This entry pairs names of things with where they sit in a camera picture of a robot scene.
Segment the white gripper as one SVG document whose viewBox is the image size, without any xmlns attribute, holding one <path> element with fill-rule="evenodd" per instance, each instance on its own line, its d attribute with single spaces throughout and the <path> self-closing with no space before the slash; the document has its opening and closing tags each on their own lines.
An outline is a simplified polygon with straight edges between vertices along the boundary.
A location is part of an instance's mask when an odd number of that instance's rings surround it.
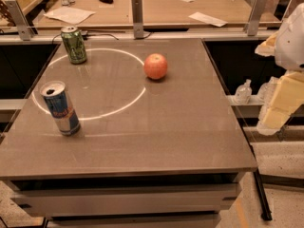
<svg viewBox="0 0 304 228">
<path fill-rule="evenodd" d="M 275 56 L 275 63 L 287 71 L 267 83 L 264 104 L 259 111 L 257 132 L 274 135 L 304 104 L 304 3 L 285 19 L 278 32 L 255 49 L 255 54 Z"/>
</svg>

